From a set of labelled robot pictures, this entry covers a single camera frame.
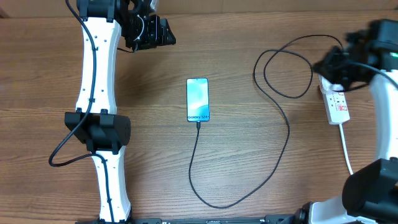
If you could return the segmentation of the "Samsung Galaxy smartphone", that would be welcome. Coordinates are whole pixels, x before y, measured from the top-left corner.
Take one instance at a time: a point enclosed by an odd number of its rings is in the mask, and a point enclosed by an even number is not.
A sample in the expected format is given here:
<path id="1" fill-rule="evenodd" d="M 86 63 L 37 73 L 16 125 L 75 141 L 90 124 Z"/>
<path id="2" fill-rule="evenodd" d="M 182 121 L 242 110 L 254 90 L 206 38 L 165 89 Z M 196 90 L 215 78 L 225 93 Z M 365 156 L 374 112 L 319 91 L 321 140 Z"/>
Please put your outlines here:
<path id="1" fill-rule="evenodd" d="M 187 121 L 210 120 L 209 85 L 207 78 L 187 79 Z"/>

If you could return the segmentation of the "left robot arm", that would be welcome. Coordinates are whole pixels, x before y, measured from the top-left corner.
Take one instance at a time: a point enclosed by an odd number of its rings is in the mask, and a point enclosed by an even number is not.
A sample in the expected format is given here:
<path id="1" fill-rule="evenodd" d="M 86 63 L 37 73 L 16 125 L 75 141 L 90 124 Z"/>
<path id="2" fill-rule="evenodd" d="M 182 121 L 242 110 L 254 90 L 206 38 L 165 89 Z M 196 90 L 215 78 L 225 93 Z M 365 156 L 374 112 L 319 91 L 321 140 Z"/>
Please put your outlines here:
<path id="1" fill-rule="evenodd" d="M 99 185 L 100 212 L 95 223 L 132 223 L 127 196 L 124 155 L 131 120 L 118 114 L 115 97 L 116 54 L 173 45 L 167 19 L 155 14 L 158 0 L 79 0 L 71 11 L 83 32 L 81 88 L 65 126 L 86 146 Z"/>

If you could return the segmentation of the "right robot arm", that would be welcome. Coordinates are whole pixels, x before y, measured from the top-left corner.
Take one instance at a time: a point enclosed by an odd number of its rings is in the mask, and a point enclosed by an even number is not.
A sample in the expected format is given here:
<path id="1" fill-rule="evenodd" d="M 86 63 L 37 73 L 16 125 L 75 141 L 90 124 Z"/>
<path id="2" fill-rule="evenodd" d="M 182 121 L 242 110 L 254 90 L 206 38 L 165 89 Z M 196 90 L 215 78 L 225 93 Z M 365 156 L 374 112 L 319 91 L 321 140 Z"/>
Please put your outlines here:
<path id="1" fill-rule="evenodd" d="M 368 87 L 374 107 L 374 157 L 349 175 L 341 194 L 309 202 L 294 223 L 397 223 L 397 21 L 378 19 L 346 35 L 345 49 L 333 47 L 314 71 L 342 92 Z"/>

